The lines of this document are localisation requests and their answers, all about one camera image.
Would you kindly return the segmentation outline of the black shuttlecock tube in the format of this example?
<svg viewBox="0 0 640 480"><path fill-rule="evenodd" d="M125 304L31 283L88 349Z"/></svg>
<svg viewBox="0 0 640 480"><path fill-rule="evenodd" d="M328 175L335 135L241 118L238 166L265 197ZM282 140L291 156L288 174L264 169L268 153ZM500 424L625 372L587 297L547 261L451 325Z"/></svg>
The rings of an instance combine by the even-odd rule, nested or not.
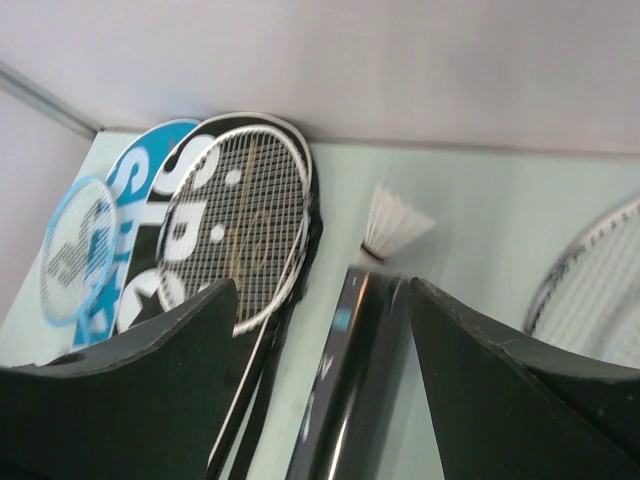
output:
<svg viewBox="0 0 640 480"><path fill-rule="evenodd" d="M408 286L388 273L347 270L287 478L376 477L406 351Z"/></svg>

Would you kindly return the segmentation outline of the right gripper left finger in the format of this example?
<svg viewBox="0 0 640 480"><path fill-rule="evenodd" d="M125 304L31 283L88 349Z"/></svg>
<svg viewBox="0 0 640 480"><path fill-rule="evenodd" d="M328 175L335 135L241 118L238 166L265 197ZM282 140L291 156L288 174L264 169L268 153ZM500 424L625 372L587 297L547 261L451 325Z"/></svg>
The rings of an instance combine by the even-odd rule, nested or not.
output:
<svg viewBox="0 0 640 480"><path fill-rule="evenodd" d="M105 342L3 369L2 477L204 478L236 307L222 280Z"/></svg>

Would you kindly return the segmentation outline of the black racket bag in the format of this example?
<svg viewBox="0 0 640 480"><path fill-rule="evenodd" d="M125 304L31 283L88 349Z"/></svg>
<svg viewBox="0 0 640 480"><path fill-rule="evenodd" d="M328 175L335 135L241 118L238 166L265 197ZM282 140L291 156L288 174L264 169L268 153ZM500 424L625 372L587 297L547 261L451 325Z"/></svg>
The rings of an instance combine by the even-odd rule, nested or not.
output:
<svg viewBox="0 0 640 480"><path fill-rule="evenodd" d="M287 330L323 231L309 145L292 124L236 112L199 124L156 175L122 287L124 332L230 278L238 307L207 474L247 477Z"/></svg>

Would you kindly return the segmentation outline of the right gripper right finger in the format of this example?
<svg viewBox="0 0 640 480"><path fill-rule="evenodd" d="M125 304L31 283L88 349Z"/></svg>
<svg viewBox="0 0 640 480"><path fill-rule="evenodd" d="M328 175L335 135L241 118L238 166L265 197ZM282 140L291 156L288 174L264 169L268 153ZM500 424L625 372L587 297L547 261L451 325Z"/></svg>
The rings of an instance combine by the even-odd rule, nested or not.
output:
<svg viewBox="0 0 640 480"><path fill-rule="evenodd" d="M635 479L639 373L531 338L415 278L411 323L448 479Z"/></svg>

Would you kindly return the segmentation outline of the light blue racket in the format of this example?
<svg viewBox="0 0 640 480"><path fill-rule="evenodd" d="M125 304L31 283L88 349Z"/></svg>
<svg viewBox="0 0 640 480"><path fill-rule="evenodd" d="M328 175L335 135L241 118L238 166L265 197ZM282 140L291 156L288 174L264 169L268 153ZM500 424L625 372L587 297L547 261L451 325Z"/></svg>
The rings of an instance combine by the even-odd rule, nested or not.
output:
<svg viewBox="0 0 640 480"><path fill-rule="evenodd" d="M57 205L44 235L39 299L54 326L75 324L90 343L90 311L110 274L118 212L108 186L94 176L77 180Z"/></svg>

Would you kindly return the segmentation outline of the shuttlecock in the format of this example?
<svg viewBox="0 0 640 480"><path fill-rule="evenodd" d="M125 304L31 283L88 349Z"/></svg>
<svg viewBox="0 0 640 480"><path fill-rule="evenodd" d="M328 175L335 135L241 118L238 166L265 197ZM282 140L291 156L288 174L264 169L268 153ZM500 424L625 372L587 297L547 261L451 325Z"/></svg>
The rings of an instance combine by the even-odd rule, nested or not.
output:
<svg viewBox="0 0 640 480"><path fill-rule="evenodd" d="M388 188L378 185L373 192L365 234L353 263L383 265L435 225L435 219L417 210Z"/></svg>

